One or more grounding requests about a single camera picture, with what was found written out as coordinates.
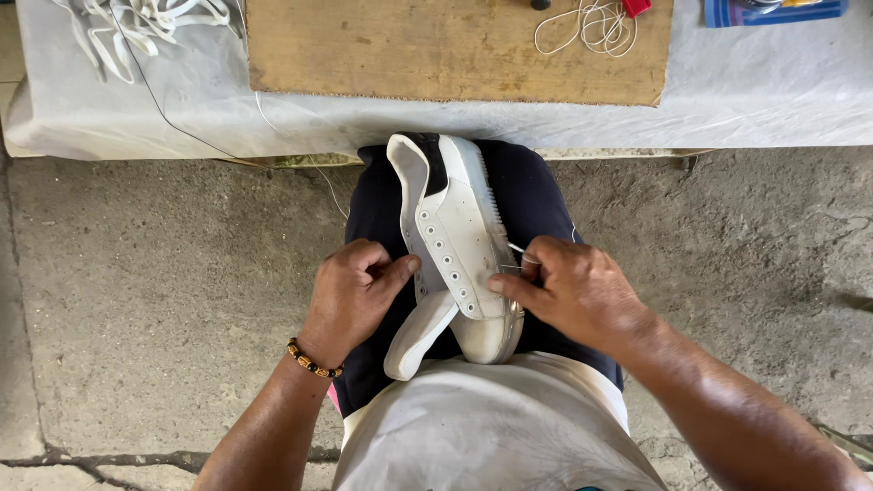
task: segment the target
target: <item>wooden board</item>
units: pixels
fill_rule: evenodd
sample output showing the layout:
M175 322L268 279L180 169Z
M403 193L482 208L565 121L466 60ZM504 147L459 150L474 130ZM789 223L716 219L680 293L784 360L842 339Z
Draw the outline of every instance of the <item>wooden board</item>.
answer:
M673 10L672 0L654 0L637 17L633 49L612 58L578 39L553 55L533 46L537 24L573 9L571 0L542 12L528 0L246 3L253 90L648 106L660 101ZM575 30L576 16L553 21L540 46L562 45Z

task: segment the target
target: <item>beaded bracelet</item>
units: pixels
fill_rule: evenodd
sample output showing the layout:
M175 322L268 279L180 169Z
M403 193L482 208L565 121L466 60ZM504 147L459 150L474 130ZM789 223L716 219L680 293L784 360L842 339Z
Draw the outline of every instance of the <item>beaded bracelet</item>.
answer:
M336 370L328 370L323 369L319 365L315 364L314 361L310 360L306 355L303 354L303 351L300 351L300 348L297 347L297 338L293 337L288 341L288 353L297 360L297 363L300 363L300 366L311 371L315 375L319 377L328 377L328 378L336 378L342 375L342 369L345 366L343 363Z

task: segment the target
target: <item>white shirt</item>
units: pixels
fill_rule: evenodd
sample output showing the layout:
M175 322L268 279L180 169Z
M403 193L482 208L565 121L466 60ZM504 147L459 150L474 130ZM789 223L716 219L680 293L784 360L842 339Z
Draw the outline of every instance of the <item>white shirt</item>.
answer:
M621 392L586 364L426 363L345 419L333 489L666 489L628 435Z

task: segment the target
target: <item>red object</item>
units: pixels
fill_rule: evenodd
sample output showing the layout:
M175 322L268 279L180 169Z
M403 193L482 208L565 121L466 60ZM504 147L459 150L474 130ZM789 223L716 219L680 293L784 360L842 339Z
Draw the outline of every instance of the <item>red object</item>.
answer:
M634 18L652 8L651 0L622 0L622 4L630 18Z

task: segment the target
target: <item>pink fabric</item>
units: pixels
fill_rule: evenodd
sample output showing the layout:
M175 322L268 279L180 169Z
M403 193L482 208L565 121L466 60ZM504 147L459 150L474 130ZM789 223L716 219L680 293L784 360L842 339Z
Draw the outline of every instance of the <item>pink fabric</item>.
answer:
M333 403L336 411L340 412L340 400L336 397L336 389L333 387L333 382L330 383L330 387L327 389L327 396L330 398L330 402Z

